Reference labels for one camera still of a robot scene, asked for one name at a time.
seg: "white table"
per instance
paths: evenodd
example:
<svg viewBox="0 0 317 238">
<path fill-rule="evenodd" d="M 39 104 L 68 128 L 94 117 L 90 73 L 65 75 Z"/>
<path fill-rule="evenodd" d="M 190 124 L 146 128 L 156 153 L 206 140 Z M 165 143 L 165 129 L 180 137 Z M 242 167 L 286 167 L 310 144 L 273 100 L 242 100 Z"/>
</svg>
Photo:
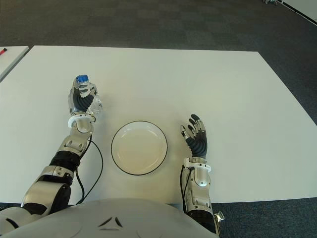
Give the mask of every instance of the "white table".
<svg viewBox="0 0 317 238">
<path fill-rule="evenodd" d="M 68 93 L 80 74 L 104 104 L 93 140 L 105 169 L 87 201 L 180 202 L 190 150 L 179 125 L 192 112 L 208 132 L 213 202 L 317 196 L 317 127 L 259 53 L 35 46 L 0 84 L 1 202 L 20 202 L 69 134 Z M 145 176 L 125 174 L 110 152 L 117 130 L 134 120 L 158 125 L 168 141 L 167 158 Z M 100 163 L 92 145 L 79 168 L 86 190 Z M 74 180 L 70 203 L 80 192 Z"/>
<path fill-rule="evenodd" d="M 0 51 L 3 48 L 7 51 L 0 56 L 0 82 L 29 49 L 27 46 L 0 46 Z"/>
</svg>

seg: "robotic hand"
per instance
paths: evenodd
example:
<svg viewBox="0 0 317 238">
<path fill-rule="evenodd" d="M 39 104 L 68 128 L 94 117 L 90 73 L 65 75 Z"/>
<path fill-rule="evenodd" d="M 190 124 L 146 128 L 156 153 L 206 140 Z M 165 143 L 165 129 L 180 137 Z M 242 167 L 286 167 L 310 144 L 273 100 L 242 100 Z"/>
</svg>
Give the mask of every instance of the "robotic hand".
<svg viewBox="0 0 317 238">
<path fill-rule="evenodd" d="M 195 114 L 191 115 L 188 125 L 192 135 L 184 126 L 180 127 L 182 136 L 192 150 L 192 157 L 185 158 L 181 171 L 181 193 L 183 210 L 202 226 L 220 236 L 219 222 L 224 220 L 221 212 L 213 214 L 209 197 L 211 167 L 206 163 L 207 137 L 202 120 Z"/>
<path fill-rule="evenodd" d="M 97 88 L 89 82 L 87 75 L 75 78 L 68 96 L 68 105 L 71 114 L 68 127 L 71 128 L 71 132 L 62 142 L 56 157 L 59 159 L 65 155 L 72 155 L 73 160 L 80 160 L 87 147 L 87 139 L 92 137 L 94 131 L 92 123 L 96 121 L 96 114 L 103 107 Z"/>
</svg>

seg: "plate rim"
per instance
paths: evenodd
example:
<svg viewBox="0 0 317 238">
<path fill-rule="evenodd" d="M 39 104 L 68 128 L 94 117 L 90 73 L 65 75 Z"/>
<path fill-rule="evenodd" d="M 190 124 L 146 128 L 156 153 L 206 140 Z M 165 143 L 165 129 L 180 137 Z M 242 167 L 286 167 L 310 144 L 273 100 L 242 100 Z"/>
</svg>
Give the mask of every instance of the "plate rim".
<svg viewBox="0 0 317 238">
<path fill-rule="evenodd" d="M 164 155 L 164 158 L 163 158 L 162 162 L 161 162 L 155 169 L 151 170 L 150 172 L 147 172 L 147 173 L 145 173 L 145 174 L 140 174 L 140 175 L 128 173 L 127 171 L 124 171 L 122 168 L 120 168 L 120 166 L 115 162 L 114 157 L 113 157 L 113 153 L 112 153 L 112 144 L 113 144 L 113 140 L 114 140 L 115 136 L 116 136 L 116 135 L 118 134 L 118 132 L 119 132 L 122 128 L 124 128 L 126 125 L 131 124 L 131 123 L 134 123 L 134 122 L 147 122 L 147 123 L 150 123 L 150 124 L 152 124 L 152 125 L 155 125 L 154 123 L 149 122 L 149 121 L 146 121 L 146 120 L 134 120 L 134 121 L 131 121 L 131 122 L 129 122 L 129 123 L 123 125 L 122 127 L 120 127 L 119 130 L 117 130 L 117 132 L 114 134 L 114 136 L 113 136 L 113 138 L 112 138 L 112 141 L 111 141 L 111 148 L 110 148 L 110 150 L 111 150 L 111 157 L 112 157 L 112 160 L 114 161 L 114 164 L 115 164 L 121 171 L 123 171 L 123 172 L 125 172 L 125 173 L 127 173 L 127 174 L 129 174 L 129 175 L 134 175 L 134 176 L 147 175 L 147 174 L 153 172 L 154 170 L 156 170 L 158 167 L 160 167 L 161 164 L 164 162 L 166 156 L 167 156 L 167 151 L 168 151 L 167 138 L 166 138 L 166 135 L 164 134 L 164 132 L 161 130 L 161 128 L 159 128 L 157 125 L 155 125 L 155 126 L 163 133 L 164 138 L 165 138 L 165 141 L 166 141 L 166 153 L 165 153 L 165 155 Z"/>
</svg>

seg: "plastic water bottle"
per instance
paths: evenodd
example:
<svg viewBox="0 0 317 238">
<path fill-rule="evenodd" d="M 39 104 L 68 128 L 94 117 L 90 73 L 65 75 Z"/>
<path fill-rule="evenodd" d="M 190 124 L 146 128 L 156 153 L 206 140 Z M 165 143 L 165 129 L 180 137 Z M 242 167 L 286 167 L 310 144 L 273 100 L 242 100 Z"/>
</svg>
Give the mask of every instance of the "plastic water bottle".
<svg viewBox="0 0 317 238">
<path fill-rule="evenodd" d="M 95 84 L 91 83 L 89 81 L 89 78 L 87 75 L 79 75 L 76 77 L 76 88 L 79 89 L 80 92 L 80 96 L 82 98 L 86 98 L 86 97 L 92 97 L 91 95 L 91 91 L 93 92 L 94 95 L 94 99 L 92 101 L 92 103 L 90 104 L 90 106 L 88 107 L 86 113 L 88 114 L 98 114 L 102 111 L 103 109 L 103 104 L 100 100 L 97 88 L 95 86 Z"/>
</svg>

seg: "black joint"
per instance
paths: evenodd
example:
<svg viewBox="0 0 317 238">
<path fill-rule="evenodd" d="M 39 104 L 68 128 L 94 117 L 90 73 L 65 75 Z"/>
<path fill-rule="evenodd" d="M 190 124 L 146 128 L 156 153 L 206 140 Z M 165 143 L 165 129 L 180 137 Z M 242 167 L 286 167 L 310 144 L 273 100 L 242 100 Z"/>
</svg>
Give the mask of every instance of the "black joint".
<svg viewBox="0 0 317 238">
<path fill-rule="evenodd" d="M 50 165 L 64 167 L 72 172 L 80 165 L 80 156 L 70 151 L 58 151 Z"/>
<path fill-rule="evenodd" d="M 188 212 L 187 215 L 189 215 L 210 232 L 216 233 L 213 215 L 210 212 L 204 210 L 192 210 Z"/>
<path fill-rule="evenodd" d="M 47 209 L 46 206 L 39 203 L 33 203 L 33 202 L 24 204 L 23 208 L 27 210 L 31 215 L 33 214 L 42 215 Z"/>
<path fill-rule="evenodd" d="M 65 209 L 68 205 L 70 194 L 71 188 L 69 185 L 64 184 L 62 187 L 60 187 L 53 201 L 50 214 Z"/>
<path fill-rule="evenodd" d="M 66 183 L 68 185 L 72 185 L 73 178 L 70 174 L 65 173 L 63 177 L 54 176 L 54 175 L 42 175 L 39 177 L 37 181 L 47 181 L 47 182 L 58 182 L 58 183 Z"/>
<path fill-rule="evenodd" d="M 197 115 L 192 114 L 192 119 L 194 119 L 194 120 L 198 121 L 200 118 L 199 118 Z"/>
</svg>

